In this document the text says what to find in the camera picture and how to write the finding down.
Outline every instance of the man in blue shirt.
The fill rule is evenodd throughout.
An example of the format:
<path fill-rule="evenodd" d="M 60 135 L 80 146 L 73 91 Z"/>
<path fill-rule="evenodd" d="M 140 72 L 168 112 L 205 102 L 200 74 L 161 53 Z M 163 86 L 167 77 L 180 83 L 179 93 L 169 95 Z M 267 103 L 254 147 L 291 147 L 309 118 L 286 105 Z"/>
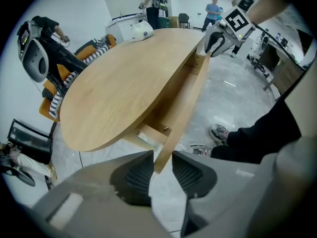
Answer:
<path fill-rule="evenodd" d="M 214 25 L 214 23 L 217 21 L 217 15 L 221 14 L 221 9 L 217 5 L 217 2 L 218 2 L 218 0 L 212 0 L 212 3 L 207 4 L 207 6 L 206 6 L 206 12 L 208 14 L 205 18 L 204 26 L 202 29 L 203 32 L 206 31 L 206 28 L 209 25 L 209 23 Z"/>

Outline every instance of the table drawer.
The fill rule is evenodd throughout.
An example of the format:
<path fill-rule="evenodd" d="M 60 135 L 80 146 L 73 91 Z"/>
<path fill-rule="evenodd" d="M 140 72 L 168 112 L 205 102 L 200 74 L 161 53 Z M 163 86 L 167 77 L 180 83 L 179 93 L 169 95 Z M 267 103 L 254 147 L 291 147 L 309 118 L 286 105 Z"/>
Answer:
<path fill-rule="evenodd" d="M 157 173 L 162 171 L 183 134 L 206 79 L 209 61 L 210 53 L 206 56 L 192 54 L 163 89 L 156 107 L 137 127 L 149 138 L 163 144 L 155 161 Z"/>

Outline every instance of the white sneaker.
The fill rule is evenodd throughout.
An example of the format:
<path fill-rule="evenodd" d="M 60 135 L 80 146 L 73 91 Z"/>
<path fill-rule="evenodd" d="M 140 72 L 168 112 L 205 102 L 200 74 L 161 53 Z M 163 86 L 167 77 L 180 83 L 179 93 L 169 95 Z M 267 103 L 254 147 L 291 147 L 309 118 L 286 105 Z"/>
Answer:
<path fill-rule="evenodd" d="M 187 147 L 187 151 L 195 155 L 210 157 L 212 149 L 204 144 L 191 144 Z"/>

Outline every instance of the wooden table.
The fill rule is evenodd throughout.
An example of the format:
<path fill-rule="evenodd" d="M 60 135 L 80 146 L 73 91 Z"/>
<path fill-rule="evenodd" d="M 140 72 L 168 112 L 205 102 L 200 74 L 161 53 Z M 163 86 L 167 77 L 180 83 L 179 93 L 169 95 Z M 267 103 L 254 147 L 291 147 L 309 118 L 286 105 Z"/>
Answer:
<path fill-rule="evenodd" d="M 66 144 L 76 151 L 103 149 L 121 138 L 146 149 L 140 132 L 163 144 L 160 172 L 190 118 L 208 70 L 210 53 L 196 54 L 200 31 L 159 29 L 117 45 L 90 64 L 69 88 L 60 111 Z"/>

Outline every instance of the black shirt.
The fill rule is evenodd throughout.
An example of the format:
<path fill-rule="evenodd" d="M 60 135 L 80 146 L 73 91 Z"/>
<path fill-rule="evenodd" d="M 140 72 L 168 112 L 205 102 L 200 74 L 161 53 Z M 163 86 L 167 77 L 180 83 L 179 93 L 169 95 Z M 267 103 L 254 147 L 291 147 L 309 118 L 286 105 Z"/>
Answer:
<path fill-rule="evenodd" d="M 33 19 L 33 21 L 42 28 L 41 38 L 44 42 L 56 42 L 51 38 L 51 36 L 55 32 L 55 27 L 58 26 L 59 23 L 47 17 L 36 18 Z"/>

